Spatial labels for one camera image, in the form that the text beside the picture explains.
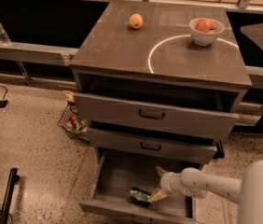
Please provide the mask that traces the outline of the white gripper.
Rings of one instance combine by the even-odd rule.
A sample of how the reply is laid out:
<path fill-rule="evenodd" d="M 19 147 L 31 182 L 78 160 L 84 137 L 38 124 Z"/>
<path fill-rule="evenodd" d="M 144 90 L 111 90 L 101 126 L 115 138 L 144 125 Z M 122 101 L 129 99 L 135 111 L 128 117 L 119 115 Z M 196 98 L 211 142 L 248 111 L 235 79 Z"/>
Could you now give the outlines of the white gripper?
<path fill-rule="evenodd" d="M 149 196 L 149 201 L 154 203 L 167 197 L 167 194 L 181 193 L 183 185 L 180 173 L 166 172 L 163 168 L 156 166 L 160 178 L 160 188 L 156 188 Z"/>

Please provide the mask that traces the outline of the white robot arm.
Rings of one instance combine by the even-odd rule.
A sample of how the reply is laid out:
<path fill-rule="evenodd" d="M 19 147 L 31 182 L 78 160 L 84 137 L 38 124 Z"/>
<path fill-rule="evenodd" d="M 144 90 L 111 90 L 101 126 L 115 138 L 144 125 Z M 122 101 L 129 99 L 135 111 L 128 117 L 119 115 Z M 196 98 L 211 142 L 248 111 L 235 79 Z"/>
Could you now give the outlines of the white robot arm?
<path fill-rule="evenodd" d="M 204 198 L 212 192 L 239 205 L 238 224 L 263 224 L 263 160 L 248 166 L 243 180 L 209 175 L 196 168 L 185 168 L 180 173 L 156 167 L 160 176 L 159 188 L 149 197 L 151 202 L 169 194 L 183 194 Z"/>

